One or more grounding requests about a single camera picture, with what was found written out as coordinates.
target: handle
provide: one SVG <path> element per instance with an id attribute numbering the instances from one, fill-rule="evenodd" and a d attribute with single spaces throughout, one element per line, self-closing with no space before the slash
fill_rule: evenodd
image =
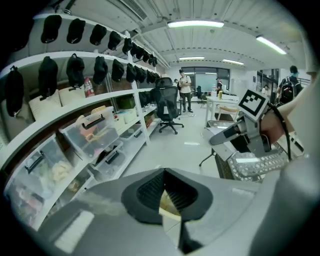
<path id="1" fill-rule="evenodd" d="M 33 164 L 30 167 L 24 166 L 28 174 L 30 174 L 34 170 L 34 168 L 36 168 L 37 165 L 44 159 L 45 154 L 42 151 L 40 151 L 40 154 L 41 155 L 37 158 L 37 160 L 33 162 Z"/>
<path id="2" fill-rule="evenodd" d="M 104 121 L 104 120 L 106 120 L 106 119 L 101 115 L 101 117 L 100 117 L 99 119 L 97 119 L 97 120 L 89 123 L 88 125 L 85 125 L 85 124 L 83 123 L 83 124 L 82 124 L 82 127 L 83 127 L 84 129 L 88 130 L 88 129 L 90 129 L 91 127 L 99 124 L 100 122 L 102 122 L 102 121 Z"/>
<path id="3" fill-rule="evenodd" d="M 142 134 L 142 131 L 139 131 L 134 137 L 138 138 Z"/>
<path id="4" fill-rule="evenodd" d="M 118 156 L 119 156 L 119 153 L 116 151 L 115 154 L 109 160 L 106 160 L 105 162 L 108 165 L 110 165 Z"/>

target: ceiling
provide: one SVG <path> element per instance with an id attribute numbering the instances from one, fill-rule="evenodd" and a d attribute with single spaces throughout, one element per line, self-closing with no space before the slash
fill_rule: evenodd
<path id="1" fill-rule="evenodd" d="M 293 64 L 305 67 L 299 25 L 272 0 L 76 0 L 71 12 L 119 32 L 130 31 L 166 68 L 240 68 L 222 63 L 223 59 L 243 62 L 242 68 L 247 70 L 288 68 Z M 224 27 L 167 27 L 167 21 L 180 19 L 223 21 Z M 281 55 L 257 41 L 258 35 L 288 54 Z M 205 59 L 179 63 L 180 57 L 192 56 Z"/>

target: hand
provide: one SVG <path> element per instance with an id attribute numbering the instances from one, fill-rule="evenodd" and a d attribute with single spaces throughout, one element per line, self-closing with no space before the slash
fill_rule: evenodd
<path id="1" fill-rule="evenodd" d="M 275 143 L 285 133 L 279 118 L 269 111 L 261 120 L 261 133 L 269 137 L 270 143 Z"/>

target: window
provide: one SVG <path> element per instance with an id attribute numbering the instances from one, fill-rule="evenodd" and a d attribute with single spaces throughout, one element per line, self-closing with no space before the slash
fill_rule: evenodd
<path id="1" fill-rule="evenodd" d="M 191 79 L 191 90 L 197 91 L 201 87 L 202 92 L 212 92 L 213 87 L 217 85 L 217 78 L 221 79 L 227 90 L 230 86 L 230 70 L 218 67 L 182 67 L 184 73 Z"/>

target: ceiling light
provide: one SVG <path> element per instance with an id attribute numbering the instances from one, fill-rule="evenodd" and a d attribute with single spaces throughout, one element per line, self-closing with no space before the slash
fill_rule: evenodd
<path id="1" fill-rule="evenodd" d="M 222 60 L 222 61 L 223 61 L 223 62 L 229 62 L 229 63 L 232 63 L 232 64 L 244 65 L 244 63 L 242 63 L 242 62 L 234 61 L 234 60 L 229 60 L 229 59 L 224 59 L 224 60 Z"/>
<path id="2" fill-rule="evenodd" d="M 256 38 L 258 41 L 266 44 L 267 46 L 271 47 L 272 49 L 276 50 L 280 54 L 287 54 L 284 50 L 282 50 L 279 46 L 275 45 L 273 42 L 270 42 L 269 40 L 265 39 L 262 36 L 258 36 Z"/>
<path id="3" fill-rule="evenodd" d="M 182 57 L 179 58 L 180 61 L 186 61 L 186 60 L 203 60 L 205 57 Z"/>
<path id="4" fill-rule="evenodd" d="M 180 27 L 190 27 L 190 26 L 205 26 L 205 27 L 216 27 L 222 28 L 224 26 L 223 22 L 220 21 L 212 21 L 212 20 L 177 20 L 177 21 L 169 21 L 168 27 L 172 28 L 180 28 Z"/>

